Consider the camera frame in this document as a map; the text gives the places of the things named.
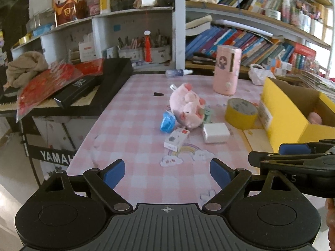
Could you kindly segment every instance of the yellow box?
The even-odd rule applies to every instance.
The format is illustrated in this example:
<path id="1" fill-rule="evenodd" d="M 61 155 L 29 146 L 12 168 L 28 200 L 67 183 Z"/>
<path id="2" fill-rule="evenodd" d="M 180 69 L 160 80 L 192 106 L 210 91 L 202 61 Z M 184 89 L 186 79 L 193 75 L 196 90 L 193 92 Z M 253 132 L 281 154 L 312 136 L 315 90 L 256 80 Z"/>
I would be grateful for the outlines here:
<path id="1" fill-rule="evenodd" d="M 323 125 L 310 124 L 307 116 L 318 113 Z M 267 78 L 259 116 L 274 152 L 282 143 L 335 139 L 335 104 L 323 93 Z"/>

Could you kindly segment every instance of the plastic bag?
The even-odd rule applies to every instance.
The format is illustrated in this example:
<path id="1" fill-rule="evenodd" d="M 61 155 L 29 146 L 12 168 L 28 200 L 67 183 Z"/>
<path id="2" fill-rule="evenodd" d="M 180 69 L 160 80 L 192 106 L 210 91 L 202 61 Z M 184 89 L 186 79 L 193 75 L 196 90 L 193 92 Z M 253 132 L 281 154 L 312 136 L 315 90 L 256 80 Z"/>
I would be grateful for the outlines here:
<path id="1" fill-rule="evenodd" d="M 72 64 L 52 63 L 51 69 L 45 70 L 34 77 L 17 97 L 16 122 L 26 116 L 43 100 L 72 83 L 83 73 Z"/>
<path id="2" fill-rule="evenodd" d="M 251 64 L 248 73 L 252 83 L 257 86 L 264 86 L 267 77 L 276 78 L 270 70 L 266 70 L 258 64 Z"/>
<path id="3" fill-rule="evenodd" d="M 103 74 L 103 58 L 99 58 L 92 61 L 81 62 L 76 64 L 76 68 L 80 70 L 83 75 L 94 75 L 99 76 Z"/>

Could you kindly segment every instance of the pink water bottle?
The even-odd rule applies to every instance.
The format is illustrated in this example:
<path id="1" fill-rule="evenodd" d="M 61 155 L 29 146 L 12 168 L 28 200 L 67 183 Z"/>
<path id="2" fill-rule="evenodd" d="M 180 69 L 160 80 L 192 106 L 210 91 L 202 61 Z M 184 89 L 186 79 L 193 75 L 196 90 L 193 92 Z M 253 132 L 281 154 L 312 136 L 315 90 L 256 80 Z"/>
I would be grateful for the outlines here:
<path id="1" fill-rule="evenodd" d="M 218 45 L 213 90 L 223 95 L 236 92 L 242 50 L 229 45 Z"/>

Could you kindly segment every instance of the pink plush pig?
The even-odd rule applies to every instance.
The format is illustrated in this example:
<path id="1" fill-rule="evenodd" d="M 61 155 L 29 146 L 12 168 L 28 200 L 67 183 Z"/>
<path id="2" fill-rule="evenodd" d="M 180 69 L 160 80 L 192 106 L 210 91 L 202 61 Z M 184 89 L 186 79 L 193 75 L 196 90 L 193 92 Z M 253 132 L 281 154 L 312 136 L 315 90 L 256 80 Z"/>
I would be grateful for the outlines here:
<path id="1" fill-rule="evenodd" d="M 170 108 L 177 121 L 188 129 L 197 128 L 204 121 L 202 110 L 206 101 L 200 98 L 189 83 L 182 84 L 170 96 Z"/>

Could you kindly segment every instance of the blue gripper pad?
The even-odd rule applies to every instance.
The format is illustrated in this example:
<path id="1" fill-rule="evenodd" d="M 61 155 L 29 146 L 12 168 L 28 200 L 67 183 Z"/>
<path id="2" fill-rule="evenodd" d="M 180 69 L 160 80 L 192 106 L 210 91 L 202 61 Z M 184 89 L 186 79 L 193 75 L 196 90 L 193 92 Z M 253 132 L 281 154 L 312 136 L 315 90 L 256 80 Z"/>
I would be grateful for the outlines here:
<path id="1" fill-rule="evenodd" d="M 307 144 L 282 144 L 279 146 L 279 154 L 281 155 L 307 155 L 311 154 L 312 150 Z"/>

